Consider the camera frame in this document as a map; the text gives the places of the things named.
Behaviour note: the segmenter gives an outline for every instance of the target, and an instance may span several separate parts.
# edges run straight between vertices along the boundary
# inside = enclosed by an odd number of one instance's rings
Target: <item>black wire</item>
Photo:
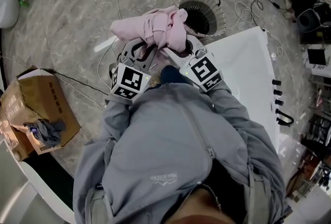
[[[277,3],[274,3],[274,2],[272,2],[271,0],[265,0],[265,1],[270,2],[270,3],[271,3],[276,9],[289,11],[289,10],[287,10],[287,9],[280,8],[279,5],[278,5]],[[253,12],[253,9],[252,9],[252,8],[253,8],[253,4],[254,4],[254,3],[257,3],[257,6],[258,6],[258,8],[259,8],[261,11],[264,10],[264,6],[263,6],[262,2],[260,2],[260,0],[255,0],[255,1],[253,1],[252,4],[250,5],[250,10],[251,10],[252,12]],[[252,18],[253,18],[253,21],[254,21],[255,25],[258,26],[258,24],[256,23],[256,21],[255,21],[255,19],[254,19],[254,14],[253,14],[253,13],[252,13]]]
[[[66,78],[68,78],[68,79],[72,79],[73,81],[79,82],[80,84],[83,84],[83,85],[85,85],[85,86],[88,86],[88,87],[90,87],[90,88],[92,88],[92,89],[94,89],[94,90],[96,90],[96,91],[99,91],[99,92],[105,94],[105,95],[109,95],[109,94],[106,94],[106,93],[104,93],[103,91],[101,91],[101,90],[99,90],[99,89],[97,89],[97,88],[94,88],[94,87],[92,87],[92,86],[90,86],[90,85],[88,85],[88,84],[85,84],[85,83],[83,83],[83,82],[81,82],[81,81],[75,80],[75,79],[72,78],[72,77],[68,77],[68,76],[66,76],[66,75],[64,75],[64,74],[58,73],[57,71],[54,71],[54,73],[59,74],[59,75],[61,75],[61,76],[63,76],[63,77],[66,77]]]

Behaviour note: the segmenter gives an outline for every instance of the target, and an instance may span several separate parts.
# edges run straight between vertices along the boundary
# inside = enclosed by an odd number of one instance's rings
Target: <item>wire basket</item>
[[[225,32],[225,17],[221,0],[179,0],[179,9],[188,17],[186,31],[194,36],[220,36]]]

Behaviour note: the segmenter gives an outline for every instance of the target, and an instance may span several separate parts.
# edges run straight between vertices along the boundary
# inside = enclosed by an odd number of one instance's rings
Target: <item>pink cloth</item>
[[[110,26],[110,31],[121,41],[141,37],[148,46],[168,46],[170,49],[183,52],[186,42],[186,18],[186,10],[178,10],[177,7],[171,6],[151,10],[139,17],[116,20]]]

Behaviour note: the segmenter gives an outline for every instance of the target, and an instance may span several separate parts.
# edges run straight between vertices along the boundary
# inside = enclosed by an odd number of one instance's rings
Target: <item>gray tile floor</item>
[[[29,67],[36,65],[43,68],[54,68],[60,73],[85,81],[108,92],[107,87],[98,79],[97,65],[103,52],[94,52],[93,47],[112,36],[109,27],[112,21],[118,19],[116,0],[28,0],[29,8],[22,8],[15,27],[2,32],[3,53]],[[237,17],[234,4],[242,1],[247,5],[253,0],[222,0],[228,27],[232,26]],[[271,0],[284,6],[285,0]],[[123,18],[142,15],[157,7],[168,7],[177,4],[178,0],[119,0]],[[312,89],[308,83],[299,48],[299,34],[295,24],[283,17],[281,10],[275,9],[270,3],[264,3],[264,10],[255,7],[267,28],[273,35],[280,38],[287,56],[273,62],[276,77],[283,82],[284,91],[283,112],[296,118],[296,123],[281,127],[281,132],[293,138],[298,138],[306,124],[310,112],[307,107],[312,97]],[[232,35],[252,27],[242,21],[230,29],[225,35]],[[270,53],[276,52],[277,42],[269,40]],[[109,52],[101,64],[100,72],[104,79],[108,78],[107,68],[114,62],[114,55]],[[4,61],[6,79],[11,81],[22,68],[10,60]],[[103,104],[104,96],[98,92],[74,84],[82,92]],[[97,137],[101,118],[100,109],[91,101],[62,83],[67,100],[73,109],[81,131],[61,150],[53,153],[60,164],[74,174],[82,145],[89,139]],[[298,117],[303,112],[307,115],[302,120]]]

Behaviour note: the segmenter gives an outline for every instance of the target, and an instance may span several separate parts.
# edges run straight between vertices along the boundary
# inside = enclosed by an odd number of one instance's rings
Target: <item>gray cloth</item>
[[[131,107],[124,99],[109,96],[109,101],[100,136],[85,145],[76,171],[77,224],[85,223],[88,191],[100,182],[111,223],[161,223],[178,198],[207,178],[213,158],[244,186],[247,222],[261,201],[269,208],[267,222],[282,216],[285,186],[278,155],[263,126],[249,119],[224,82],[207,94],[188,84],[164,84]],[[255,178],[264,198],[255,193]]]
[[[60,120],[49,123],[46,120],[38,120],[36,123],[25,123],[36,140],[44,143],[47,147],[55,147],[61,144],[60,132],[66,129],[66,125]]]

